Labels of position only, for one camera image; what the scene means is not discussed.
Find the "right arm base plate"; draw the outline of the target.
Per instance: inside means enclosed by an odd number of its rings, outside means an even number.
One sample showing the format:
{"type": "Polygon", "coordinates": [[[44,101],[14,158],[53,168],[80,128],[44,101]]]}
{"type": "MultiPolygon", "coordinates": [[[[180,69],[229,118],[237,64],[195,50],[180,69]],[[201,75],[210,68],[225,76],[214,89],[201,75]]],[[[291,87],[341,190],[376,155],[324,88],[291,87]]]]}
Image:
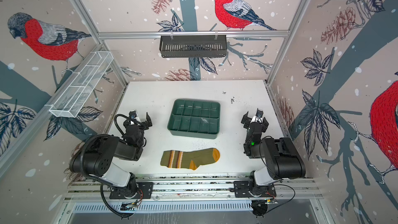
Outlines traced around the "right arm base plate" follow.
{"type": "Polygon", "coordinates": [[[238,180],[233,182],[232,192],[236,198],[275,198],[273,185],[258,186],[253,182],[238,180]]]}

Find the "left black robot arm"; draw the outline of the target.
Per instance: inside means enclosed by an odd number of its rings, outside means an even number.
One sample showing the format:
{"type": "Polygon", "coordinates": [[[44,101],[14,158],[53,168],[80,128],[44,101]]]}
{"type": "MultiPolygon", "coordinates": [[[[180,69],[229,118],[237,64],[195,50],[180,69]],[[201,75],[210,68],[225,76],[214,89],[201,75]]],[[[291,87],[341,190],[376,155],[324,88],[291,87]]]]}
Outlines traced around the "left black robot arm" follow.
{"type": "Polygon", "coordinates": [[[113,158],[137,162],[147,144],[144,133],[152,126],[149,115],[140,121],[136,111],[117,114],[114,124],[121,137],[99,134],[85,142],[72,157],[69,169],[87,179],[107,185],[112,200],[150,199],[153,183],[138,183],[136,176],[113,162],[113,158]]]}

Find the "olive striped sock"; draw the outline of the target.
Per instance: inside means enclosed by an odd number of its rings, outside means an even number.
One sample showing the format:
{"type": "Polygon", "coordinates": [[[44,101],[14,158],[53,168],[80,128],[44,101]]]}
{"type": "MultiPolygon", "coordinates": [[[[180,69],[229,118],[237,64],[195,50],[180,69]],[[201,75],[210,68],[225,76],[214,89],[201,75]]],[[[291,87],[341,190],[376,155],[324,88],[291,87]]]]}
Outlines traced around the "olive striped sock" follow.
{"type": "Polygon", "coordinates": [[[196,170],[200,166],[216,163],[220,159],[220,152],[216,148],[195,151],[164,151],[160,165],[171,169],[196,170]]]}

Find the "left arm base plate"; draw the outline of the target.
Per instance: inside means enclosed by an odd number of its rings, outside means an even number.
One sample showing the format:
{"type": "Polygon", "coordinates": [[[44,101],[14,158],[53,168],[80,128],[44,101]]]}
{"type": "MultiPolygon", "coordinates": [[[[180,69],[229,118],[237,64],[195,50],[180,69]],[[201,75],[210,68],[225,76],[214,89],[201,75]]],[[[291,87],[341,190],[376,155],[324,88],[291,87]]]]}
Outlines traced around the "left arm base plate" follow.
{"type": "Polygon", "coordinates": [[[126,187],[112,187],[110,190],[110,199],[127,200],[127,199],[150,199],[154,184],[152,182],[129,183],[126,187]]]}

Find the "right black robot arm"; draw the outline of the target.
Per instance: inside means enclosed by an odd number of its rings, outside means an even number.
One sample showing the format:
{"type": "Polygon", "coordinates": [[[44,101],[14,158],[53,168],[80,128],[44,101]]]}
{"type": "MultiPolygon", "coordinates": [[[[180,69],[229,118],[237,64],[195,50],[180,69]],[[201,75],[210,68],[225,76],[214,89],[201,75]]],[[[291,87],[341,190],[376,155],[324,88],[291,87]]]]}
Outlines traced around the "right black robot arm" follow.
{"type": "Polygon", "coordinates": [[[262,110],[253,117],[246,113],[241,120],[247,130],[243,144],[244,154],[250,159],[260,159],[262,169],[252,171],[246,185],[235,186],[237,197],[275,197],[273,184],[283,179],[303,178],[306,174],[304,162],[290,138],[262,137],[269,123],[262,110]]]}

